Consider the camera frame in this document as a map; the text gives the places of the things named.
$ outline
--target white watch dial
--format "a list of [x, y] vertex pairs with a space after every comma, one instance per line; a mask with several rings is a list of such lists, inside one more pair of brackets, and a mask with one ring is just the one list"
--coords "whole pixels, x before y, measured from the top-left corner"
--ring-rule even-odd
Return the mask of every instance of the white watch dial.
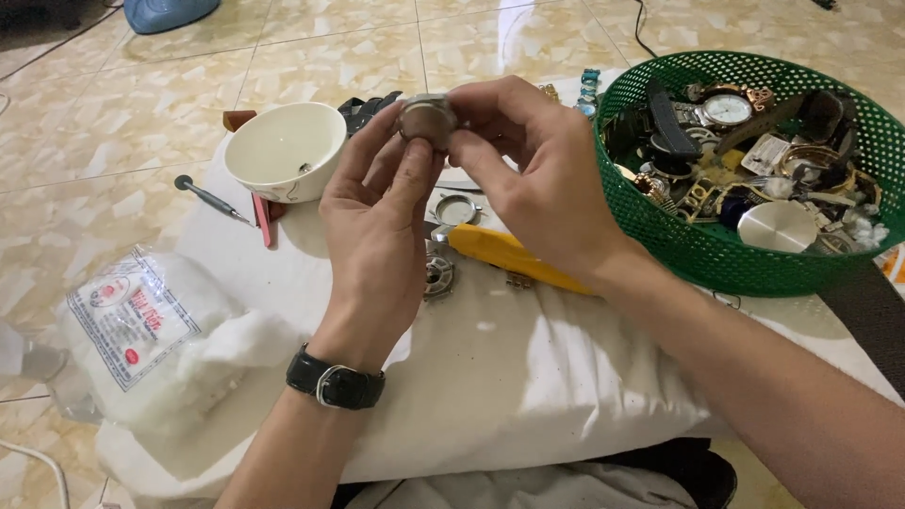
[[751, 118], [751, 103], [743, 97], [720, 94], [704, 102], [704, 114], [719, 124], [734, 126]]

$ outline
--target yellow tool handle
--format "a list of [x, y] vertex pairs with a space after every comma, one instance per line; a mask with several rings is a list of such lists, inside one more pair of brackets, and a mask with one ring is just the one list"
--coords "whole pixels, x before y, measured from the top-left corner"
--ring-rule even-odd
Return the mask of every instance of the yellow tool handle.
[[538, 260], [512, 234], [503, 234], [473, 225], [458, 225], [448, 234], [447, 242], [459, 253], [501, 269], [526, 275], [572, 292], [594, 294], [578, 281], [559, 272], [550, 264]]

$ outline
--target left hand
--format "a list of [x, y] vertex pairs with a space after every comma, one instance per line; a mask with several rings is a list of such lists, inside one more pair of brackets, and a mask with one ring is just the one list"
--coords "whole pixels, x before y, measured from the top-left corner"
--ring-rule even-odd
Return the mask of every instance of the left hand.
[[424, 210], [445, 159], [427, 141], [395, 134], [400, 109], [401, 101], [384, 108], [348, 141], [319, 209], [333, 290], [309, 353], [368, 372], [383, 365], [424, 295]]

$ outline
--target white ceramic bowl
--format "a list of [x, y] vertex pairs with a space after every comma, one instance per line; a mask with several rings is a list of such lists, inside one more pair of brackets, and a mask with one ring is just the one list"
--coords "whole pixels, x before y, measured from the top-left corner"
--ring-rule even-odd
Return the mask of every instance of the white ceramic bowl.
[[[299, 102], [245, 122], [226, 145], [226, 169], [253, 193], [271, 201], [320, 198], [346, 143], [346, 121], [335, 108]], [[307, 164], [307, 171], [301, 169]]]

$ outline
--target hand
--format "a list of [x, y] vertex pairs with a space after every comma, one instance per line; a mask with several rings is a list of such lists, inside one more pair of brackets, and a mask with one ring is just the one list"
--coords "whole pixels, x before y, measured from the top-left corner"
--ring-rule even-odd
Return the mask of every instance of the hand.
[[448, 97], [459, 120], [471, 123], [453, 133], [450, 164], [481, 186], [531, 253], [586, 282], [610, 255], [641, 249], [606, 205], [587, 117], [515, 76], [463, 85]]
[[319, 209], [333, 290], [309, 353], [370, 372], [412, 325], [424, 295], [424, 209], [443, 169], [430, 143], [395, 134], [400, 106], [349, 140]]

